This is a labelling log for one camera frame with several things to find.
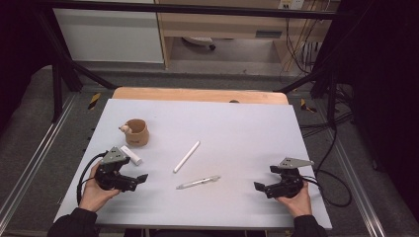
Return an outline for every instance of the white eraser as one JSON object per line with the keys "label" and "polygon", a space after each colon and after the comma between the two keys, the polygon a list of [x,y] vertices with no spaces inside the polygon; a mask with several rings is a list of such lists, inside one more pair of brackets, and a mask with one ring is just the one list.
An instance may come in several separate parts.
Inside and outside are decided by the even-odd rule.
{"label": "white eraser", "polygon": [[129,148],[126,146],[121,147],[121,151],[123,151],[127,156],[129,156],[130,160],[135,164],[141,164],[142,160],[137,155],[135,155]]}

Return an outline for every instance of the hand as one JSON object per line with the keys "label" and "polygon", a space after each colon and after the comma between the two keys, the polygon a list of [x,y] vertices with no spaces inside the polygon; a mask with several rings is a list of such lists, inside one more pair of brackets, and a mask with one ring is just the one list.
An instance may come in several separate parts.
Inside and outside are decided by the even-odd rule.
{"label": "hand", "polygon": [[94,167],[92,167],[89,181],[86,182],[83,197],[79,204],[80,208],[87,209],[93,212],[98,211],[102,206],[104,206],[104,204],[109,199],[111,199],[113,196],[118,195],[121,192],[120,190],[105,191],[99,187],[94,178],[99,165],[100,162],[98,162]]}
{"label": "hand", "polygon": [[308,182],[303,181],[302,189],[299,193],[292,197],[277,197],[277,201],[283,203],[288,209],[290,214],[296,218],[301,215],[311,215],[311,200],[308,194]]}

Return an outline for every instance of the pen holder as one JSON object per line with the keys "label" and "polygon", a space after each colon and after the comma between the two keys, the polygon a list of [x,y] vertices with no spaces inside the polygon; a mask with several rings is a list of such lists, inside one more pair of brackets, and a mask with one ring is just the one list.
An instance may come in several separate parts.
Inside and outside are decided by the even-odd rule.
{"label": "pen holder", "polygon": [[147,124],[142,119],[131,119],[120,130],[126,134],[126,143],[131,146],[144,146],[148,143]]}

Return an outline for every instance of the dark floor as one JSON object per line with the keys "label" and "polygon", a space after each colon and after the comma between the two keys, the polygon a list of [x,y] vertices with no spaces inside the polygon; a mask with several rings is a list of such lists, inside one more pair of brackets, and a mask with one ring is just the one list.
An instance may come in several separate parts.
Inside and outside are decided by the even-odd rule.
{"label": "dark floor", "polygon": [[[191,49],[190,45],[185,45],[184,42],[178,40],[174,48],[176,53],[173,68],[169,70],[98,72],[98,74],[123,86],[272,91],[290,83],[299,73],[291,72],[289,75],[292,77],[280,78],[279,74],[282,72],[278,68],[281,67],[272,67],[274,63],[278,63],[278,58],[270,54],[271,47],[266,42],[228,39],[221,41],[216,51],[206,52],[205,48],[192,46]],[[238,60],[232,56],[235,50],[244,51],[243,48],[248,48],[247,57],[249,58],[258,52],[257,61],[261,62],[260,65],[252,63],[252,59]],[[196,57],[197,50],[201,51],[199,58]],[[212,54],[206,59],[205,53]],[[241,58],[246,57],[243,53],[240,52]],[[227,55],[230,55],[228,60],[232,61],[228,68],[225,67],[225,64],[230,63],[228,60],[218,59],[225,58]],[[211,68],[211,71],[217,73],[211,74],[210,70],[200,70],[200,67]],[[249,68],[248,71],[252,73],[243,73],[246,68]],[[83,156],[83,149],[89,144],[89,137],[94,132],[93,128],[107,99],[112,97],[112,91],[100,89],[87,79],[84,81],[87,86],[82,93],[68,94],[74,96],[74,106],[57,137],[45,152],[42,164],[26,194],[8,221],[6,233],[30,230],[42,234],[51,225],[59,208],[57,203],[67,191]],[[304,85],[288,95],[290,103],[294,105],[298,122],[300,124],[324,122],[321,112],[313,113],[300,108],[301,98],[306,99],[309,107],[319,111],[325,105],[322,99],[311,100],[308,96],[309,89],[310,85]],[[87,110],[95,92],[101,92],[101,98],[94,110]],[[0,180],[7,181],[1,185],[0,201],[2,203],[7,201],[9,193],[19,182],[21,174],[31,162],[33,154],[36,153],[43,136],[47,133],[51,125],[52,106],[50,71],[42,70],[34,76],[21,106],[16,110],[7,129],[0,137]],[[340,112],[336,116],[349,111],[349,108],[343,104],[337,105],[337,108]],[[314,162],[319,162],[324,156],[331,144],[331,138],[325,130],[304,140],[307,152]],[[371,156],[356,125],[349,121],[339,125],[338,138],[345,150],[345,155],[349,157],[362,181],[379,223],[385,231],[385,236],[419,236],[418,223],[398,195],[387,174],[373,169]],[[347,181],[342,165],[337,159],[339,155],[342,154],[334,149],[322,168]],[[319,175],[319,180],[323,183],[330,200],[338,203],[346,201],[348,194],[342,185],[324,175]],[[334,226],[333,230],[329,231],[329,235],[371,236],[356,201],[353,200],[347,207],[327,205],[327,210]],[[104,232],[121,232],[121,230],[107,229]],[[284,232],[271,232],[270,235],[284,236]]]}

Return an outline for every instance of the marker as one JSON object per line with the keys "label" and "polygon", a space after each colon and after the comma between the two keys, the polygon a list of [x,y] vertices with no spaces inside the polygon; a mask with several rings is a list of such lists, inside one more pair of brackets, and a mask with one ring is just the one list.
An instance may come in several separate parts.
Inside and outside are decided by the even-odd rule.
{"label": "marker", "polygon": [[188,154],[186,154],[186,156],[181,160],[181,162],[175,167],[175,169],[173,170],[173,173],[176,174],[179,171],[179,169],[183,166],[183,164],[185,164],[185,162],[189,159],[192,153],[194,153],[194,151],[198,148],[199,145],[200,145],[200,142],[197,141],[197,143],[195,143],[195,145],[191,148]]}
{"label": "marker", "polygon": [[206,184],[208,182],[215,182],[215,181],[219,180],[219,178],[221,178],[221,176],[211,176],[211,177],[204,178],[204,179],[201,179],[201,180],[193,181],[193,182],[186,183],[186,184],[183,184],[183,185],[180,185],[180,186],[176,187],[176,190],[182,190],[182,189],[190,188],[190,187],[193,187],[193,186],[196,186],[196,185],[203,185],[203,184]]}

